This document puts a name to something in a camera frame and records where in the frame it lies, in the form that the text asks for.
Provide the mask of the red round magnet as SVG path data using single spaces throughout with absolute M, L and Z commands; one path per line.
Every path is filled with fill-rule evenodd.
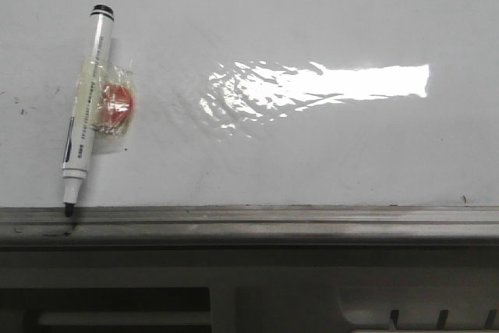
M 108 83 L 101 97 L 100 118 L 102 122 L 125 121 L 133 110 L 133 92 L 125 86 Z

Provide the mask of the white black-tip whiteboard marker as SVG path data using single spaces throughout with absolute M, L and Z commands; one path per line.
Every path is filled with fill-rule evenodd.
M 107 5 L 95 5 L 90 11 L 89 20 L 91 39 L 78 74 L 62 164 L 63 204 L 67 218 L 73 216 L 81 186 L 90 167 L 99 102 L 99 75 L 111 50 L 114 11 Z

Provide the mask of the white whiteboard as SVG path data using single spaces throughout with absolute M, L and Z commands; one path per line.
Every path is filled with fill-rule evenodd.
M 96 4 L 136 107 L 83 206 L 498 202 L 498 0 L 1 0 L 4 207 L 62 203 Z

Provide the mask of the grey plastic housing below board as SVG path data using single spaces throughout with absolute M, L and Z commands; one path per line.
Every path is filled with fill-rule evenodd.
M 495 332 L 498 249 L 7 249 L 1 329 Z

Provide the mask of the grey aluminium whiteboard frame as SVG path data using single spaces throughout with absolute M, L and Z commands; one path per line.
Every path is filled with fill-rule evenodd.
M 4 247 L 495 245 L 494 206 L 4 207 Z

